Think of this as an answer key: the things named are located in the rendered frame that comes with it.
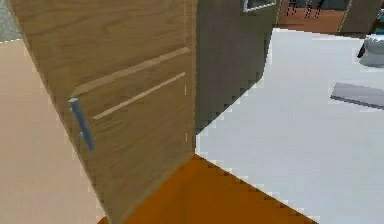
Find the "white framed wall picture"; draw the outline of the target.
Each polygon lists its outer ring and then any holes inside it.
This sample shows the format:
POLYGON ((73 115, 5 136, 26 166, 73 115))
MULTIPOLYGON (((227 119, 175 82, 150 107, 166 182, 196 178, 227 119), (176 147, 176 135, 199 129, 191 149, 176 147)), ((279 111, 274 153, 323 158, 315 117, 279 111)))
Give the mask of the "white framed wall picture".
POLYGON ((245 13, 255 12, 261 9, 272 7, 276 0, 243 0, 243 11, 245 13))

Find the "light wooden room door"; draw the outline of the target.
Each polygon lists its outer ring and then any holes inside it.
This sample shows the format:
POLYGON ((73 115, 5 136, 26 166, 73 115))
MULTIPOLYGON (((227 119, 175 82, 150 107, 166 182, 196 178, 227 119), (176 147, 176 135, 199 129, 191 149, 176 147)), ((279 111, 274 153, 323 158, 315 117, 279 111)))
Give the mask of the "light wooden room door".
POLYGON ((8 0, 109 224, 124 224, 193 153, 198 1, 8 0))

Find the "grey flat floor mat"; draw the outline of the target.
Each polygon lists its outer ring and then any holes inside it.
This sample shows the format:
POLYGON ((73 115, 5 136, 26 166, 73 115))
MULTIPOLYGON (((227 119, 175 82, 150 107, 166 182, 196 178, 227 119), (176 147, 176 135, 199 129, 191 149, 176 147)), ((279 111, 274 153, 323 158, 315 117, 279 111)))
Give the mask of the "grey flat floor mat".
POLYGON ((384 110, 384 90, 349 83, 336 83, 331 99, 384 110))

